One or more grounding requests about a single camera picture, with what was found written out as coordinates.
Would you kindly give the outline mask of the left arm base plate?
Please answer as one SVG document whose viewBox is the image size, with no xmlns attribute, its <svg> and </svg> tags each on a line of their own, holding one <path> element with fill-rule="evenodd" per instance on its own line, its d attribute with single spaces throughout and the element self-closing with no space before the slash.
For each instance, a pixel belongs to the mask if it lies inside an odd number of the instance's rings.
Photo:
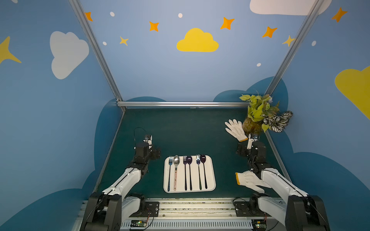
<svg viewBox="0 0 370 231">
<path fill-rule="evenodd" d="M 130 215 L 130 217 L 147 217 L 147 216 L 158 217 L 159 208 L 160 208 L 159 202 L 143 201 L 140 204 L 139 210 Z"/>
</svg>

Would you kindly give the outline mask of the blue fork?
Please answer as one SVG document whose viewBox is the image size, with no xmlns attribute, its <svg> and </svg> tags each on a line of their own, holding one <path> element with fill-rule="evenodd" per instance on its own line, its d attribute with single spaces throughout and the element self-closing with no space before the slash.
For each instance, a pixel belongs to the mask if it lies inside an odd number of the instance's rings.
<svg viewBox="0 0 370 231">
<path fill-rule="evenodd" d="M 171 190 L 171 166 L 172 164 L 173 164 L 173 156 L 169 157 L 169 176 L 168 176 L 167 192 Z"/>
</svg>

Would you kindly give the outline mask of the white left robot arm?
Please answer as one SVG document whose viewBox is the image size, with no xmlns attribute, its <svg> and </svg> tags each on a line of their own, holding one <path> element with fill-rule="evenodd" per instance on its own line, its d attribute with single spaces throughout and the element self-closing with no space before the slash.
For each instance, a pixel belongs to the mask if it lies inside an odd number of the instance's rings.
<svg viewBox="0 0 370 231">
<path fill-rule="evenodd" d="M 161 157 L 152 141 L 135 145 L 135 155 L 124 173 L 102 192 L 94 192 L 88 199 L 81 231 L 119 231 L 121 223 L 145 208 L 143 196 L 127 196 L 129 191 L 148 173 L 150 160 Z"/>
</svg>

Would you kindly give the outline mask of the silver spoon pink handle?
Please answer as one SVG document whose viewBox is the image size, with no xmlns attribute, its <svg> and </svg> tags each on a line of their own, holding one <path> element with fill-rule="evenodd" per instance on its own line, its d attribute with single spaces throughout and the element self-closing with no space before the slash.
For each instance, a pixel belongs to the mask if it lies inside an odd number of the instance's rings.
<svg viewBox="0 0 370 231">
<path fill-rule="evenodd" d="M 180 163 L 180 157 L 178 155 L 174 156 L 173 158 L 173 164 L 175 165 L 175 171 L 174 171 L 174 191 L 177 189 L 177 168 Z"/>
</svg>

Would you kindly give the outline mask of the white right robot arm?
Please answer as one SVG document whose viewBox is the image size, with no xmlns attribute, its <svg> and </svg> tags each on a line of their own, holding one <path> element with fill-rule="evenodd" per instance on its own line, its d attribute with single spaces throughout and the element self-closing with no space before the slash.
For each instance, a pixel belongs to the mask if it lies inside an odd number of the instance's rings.
<svg viewBox="0 0 370 231">
<path fill-rule="evenodd" d="M 241 140 L 236 153 L 248 159 L 250 169 L 236 173 L 238 185 L 254 190 L 250 212 L 264 212 L 288 231 L 330 230 L 323 200 L 299 189 L 266 161 L 262 142 Z"/>
</svg>

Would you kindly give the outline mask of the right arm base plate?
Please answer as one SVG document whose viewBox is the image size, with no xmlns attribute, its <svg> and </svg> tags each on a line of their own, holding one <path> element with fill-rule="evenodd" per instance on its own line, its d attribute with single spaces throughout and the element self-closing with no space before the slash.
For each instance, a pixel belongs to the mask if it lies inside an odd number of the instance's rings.
<svg viewBox="0 0 370 231">
<path fill-rule="evenodd" d="M 237 200 L 232 203 L 235 207 L 237 217 L 271 217 L 268 213 L 265 213 L 256 208 L 250 206 L 249 201 Z"/>
</svg>

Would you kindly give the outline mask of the purple spoon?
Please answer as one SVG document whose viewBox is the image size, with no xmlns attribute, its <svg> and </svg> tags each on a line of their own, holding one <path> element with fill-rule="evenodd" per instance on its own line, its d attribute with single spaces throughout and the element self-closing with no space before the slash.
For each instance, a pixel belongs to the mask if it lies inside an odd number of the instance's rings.
<svg viewBox="0 0 370 231">
<path fill-rule="evenodd" d="M 204 172 L 205 189 L 208 189 L 207 177 L 206 177 L 206 170 L 205 170 L 206 155 L 201 155 L 201 156 L 200 156 L 200 161 L 201 161 L 201 163 L 203 164 L 203 172 Z"/>
<path fill-rule="evenodd" d="M 187 164 L 189 164 L 190 190 L 193 190 L 193 188 L 192 188 L 192 177 L 191 177 L 192 156 L 187 156 Z"/>
</svg>

